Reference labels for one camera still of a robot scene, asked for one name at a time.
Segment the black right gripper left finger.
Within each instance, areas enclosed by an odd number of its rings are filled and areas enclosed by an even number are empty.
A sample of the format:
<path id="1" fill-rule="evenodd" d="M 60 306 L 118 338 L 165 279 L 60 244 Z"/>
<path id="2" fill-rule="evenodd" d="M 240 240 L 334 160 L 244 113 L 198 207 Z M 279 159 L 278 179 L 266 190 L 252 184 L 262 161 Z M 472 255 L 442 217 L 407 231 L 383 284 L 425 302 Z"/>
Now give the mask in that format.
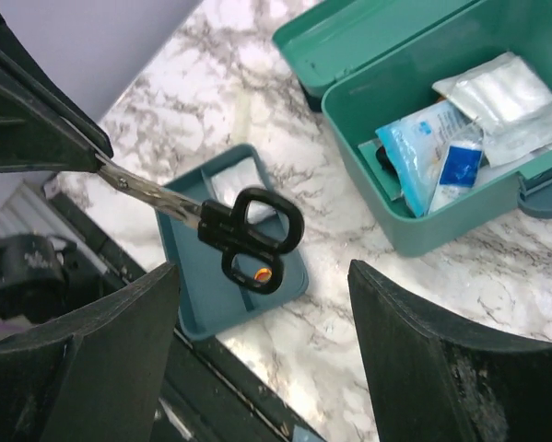
<path id="1" fill-rule="evenodd" d="M 170 263 L 0 342 L 0 441 L 147 441 L 177 320 Z"/>

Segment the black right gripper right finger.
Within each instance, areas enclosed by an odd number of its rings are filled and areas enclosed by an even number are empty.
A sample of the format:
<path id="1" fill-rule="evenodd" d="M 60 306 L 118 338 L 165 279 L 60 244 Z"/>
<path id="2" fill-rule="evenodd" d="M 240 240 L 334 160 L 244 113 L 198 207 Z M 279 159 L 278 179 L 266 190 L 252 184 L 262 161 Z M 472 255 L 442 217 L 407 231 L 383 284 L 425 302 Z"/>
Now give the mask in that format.
<path id="1" fill-rule="evenodd" d="M 363 261 L 348 288 L 383 441 L 552 441 L 552 343 L 409 292 Z"/>

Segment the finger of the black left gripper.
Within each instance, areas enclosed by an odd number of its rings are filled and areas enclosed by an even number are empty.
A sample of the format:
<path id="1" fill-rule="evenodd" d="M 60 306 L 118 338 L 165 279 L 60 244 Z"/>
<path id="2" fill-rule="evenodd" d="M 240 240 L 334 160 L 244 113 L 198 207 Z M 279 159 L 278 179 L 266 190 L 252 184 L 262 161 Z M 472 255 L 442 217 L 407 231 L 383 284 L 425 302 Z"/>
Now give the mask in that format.
<path id="1" fill-rule="evenodd" d="M 0 173 L 100 169 L 107 134 L 41 70 L 0 13 Z"/>

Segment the clear zip bag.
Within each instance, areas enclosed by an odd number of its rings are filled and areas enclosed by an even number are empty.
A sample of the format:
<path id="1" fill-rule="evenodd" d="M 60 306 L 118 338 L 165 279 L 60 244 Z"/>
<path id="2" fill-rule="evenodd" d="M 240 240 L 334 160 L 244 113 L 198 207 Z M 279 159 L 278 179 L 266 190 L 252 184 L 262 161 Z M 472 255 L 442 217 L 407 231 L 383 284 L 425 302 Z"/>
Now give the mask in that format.
<path id="1" fill-rule="evenodd" d="M 247 157 L 235 165 L 221 170 L 210 177 L 210 183 L 217 199 L 228 207 L 233 207 L 239 194 L 249 187 L 264 188 L 256 163 Z M 247 220 L 258 224 L 276 214 L 276 210 L 264 203 L 251 202 L 247 210 Z"/>

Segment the black handled bandage scissors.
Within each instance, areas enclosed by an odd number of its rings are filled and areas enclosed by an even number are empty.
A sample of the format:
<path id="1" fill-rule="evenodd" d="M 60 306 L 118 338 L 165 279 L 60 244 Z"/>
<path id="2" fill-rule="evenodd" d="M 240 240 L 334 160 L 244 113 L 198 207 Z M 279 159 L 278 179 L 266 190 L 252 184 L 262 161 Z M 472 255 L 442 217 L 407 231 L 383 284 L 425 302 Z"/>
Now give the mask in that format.
<path id="1" fill-rule="evenodd" d="M 281 286 L 284 279 L 281 257 L 298 247 L 305 228 L 303 215 L 294 203 L 277 192 L 259 187 L 244 189 L 231 208 L 214 200 L 198 203 L 135 175 L 101 153 L 97 153 L 95 158 L 100 163 L 98 175 L 115 190 L 196 230 L 200 241 L 219 250 L 222 272 L 230 281 L 261 295 L 270 295 Z M 248 222 L 247 210 L 251 202 L 267 204 L 287 218 L 288 233 L 285 238 L 269 237 Z M 259 283 L 234 267 L 233 262 L 240 254 L 270 268 L 273 273 L 270 281 Z"/>

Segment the white blue bandage roll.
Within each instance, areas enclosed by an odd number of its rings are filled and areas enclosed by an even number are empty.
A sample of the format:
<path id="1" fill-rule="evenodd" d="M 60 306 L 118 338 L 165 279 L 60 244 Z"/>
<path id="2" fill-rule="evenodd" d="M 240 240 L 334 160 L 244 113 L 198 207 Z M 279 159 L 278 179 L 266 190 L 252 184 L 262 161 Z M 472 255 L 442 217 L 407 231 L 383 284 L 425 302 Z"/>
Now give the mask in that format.
<path id="1" fill-rule="evenodd" d="M 483 159 L 483 142 L 484 131 L 474 122 L 467 124 L 450 140 L 429 214 L 453 203 L 473 188 Z"/>

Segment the white gauze pad packet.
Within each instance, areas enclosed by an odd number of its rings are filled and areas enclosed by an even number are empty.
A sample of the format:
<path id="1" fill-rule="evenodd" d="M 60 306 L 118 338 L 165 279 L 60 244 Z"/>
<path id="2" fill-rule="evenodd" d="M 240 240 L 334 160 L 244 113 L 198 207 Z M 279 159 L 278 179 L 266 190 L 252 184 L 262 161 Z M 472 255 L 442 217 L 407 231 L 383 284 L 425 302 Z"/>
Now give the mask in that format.
<path id="1" fill-rule="evenodd" d="M 492 167 L 552 144 L 552 91 L 512 52 L 438 80 L 432 88 L 482 129 Z"/>

